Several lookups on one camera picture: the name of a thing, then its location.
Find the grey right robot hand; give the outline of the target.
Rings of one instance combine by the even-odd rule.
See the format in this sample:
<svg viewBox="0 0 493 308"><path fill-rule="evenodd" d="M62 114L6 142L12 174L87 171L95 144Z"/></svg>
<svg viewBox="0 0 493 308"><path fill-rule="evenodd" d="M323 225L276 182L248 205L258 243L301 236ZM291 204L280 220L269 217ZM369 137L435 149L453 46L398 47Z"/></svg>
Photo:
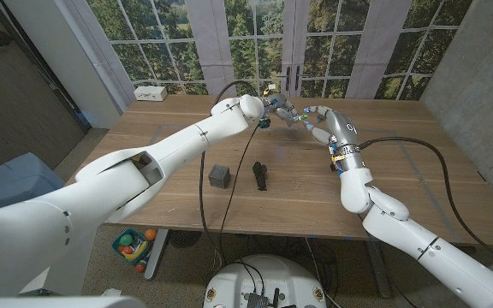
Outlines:
<svg viewBox="0 0 493 308"><path fill-rule="evenodd" d="M323 105L305 107L304 112L307 114L317 113L317 123L324 122L329 129L326 131L304 121L304 127L320 145L328 146L336 143L336 146L340 147L359 143L356 127L346 115Z"/></svg>

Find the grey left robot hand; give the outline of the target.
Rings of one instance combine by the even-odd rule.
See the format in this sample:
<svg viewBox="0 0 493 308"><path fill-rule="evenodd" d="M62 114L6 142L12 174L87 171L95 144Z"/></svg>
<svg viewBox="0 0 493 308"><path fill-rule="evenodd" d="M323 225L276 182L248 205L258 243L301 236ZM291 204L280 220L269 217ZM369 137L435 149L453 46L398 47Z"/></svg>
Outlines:
<svg viewBox="0 0 493 308"><path fill-rule="evenodd" d="M271 94L266 99L268 111L283 120L289 127L307 119L307 114L299 114L292 103L281 93Z"/></svg>

